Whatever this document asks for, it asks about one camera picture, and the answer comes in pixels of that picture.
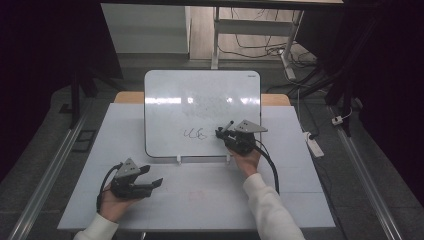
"white wall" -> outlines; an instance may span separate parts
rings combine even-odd
[[[117,53],[188,53],[186,7],[104,4]]]

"small whiteboard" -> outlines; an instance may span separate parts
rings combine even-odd
[[[151,157],[224,156],[218,127],[260,124],[260,76],[254,71],[153,70],[144,80],[145,143]]]

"white tabletop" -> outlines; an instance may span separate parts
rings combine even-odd
[[[111,104],[58,228],[81,230],[95,215],[95,200],[107,171],[131,157],[151,165],[136,183],[164,178],[150,198],[133,205],[120,221],[131,231],[243,231],[255,222],[242,190],[244,177],[223,157],[153,159],[144,149],[144,105]],[[281,199],[301,228],[334,227],[293,107],[262,107],[262,140],[277,167]],[[265,160],[259,172],[274,186]]]

